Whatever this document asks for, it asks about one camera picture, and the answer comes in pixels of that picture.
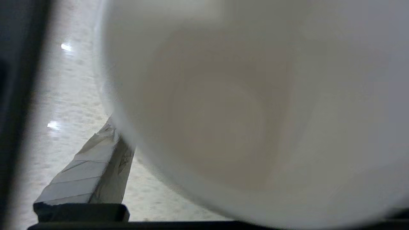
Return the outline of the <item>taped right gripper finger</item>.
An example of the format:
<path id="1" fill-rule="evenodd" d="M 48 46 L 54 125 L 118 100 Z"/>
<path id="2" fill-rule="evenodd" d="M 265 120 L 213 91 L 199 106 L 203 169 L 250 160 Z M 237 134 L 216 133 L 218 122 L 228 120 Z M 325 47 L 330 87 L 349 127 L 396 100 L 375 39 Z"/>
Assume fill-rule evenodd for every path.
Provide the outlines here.
<path id="1" fill-rule="evenodd" d="M 122 201 L 134 152 L 108 119 L 33 203 L 39 223 L 128 221 Z"/>

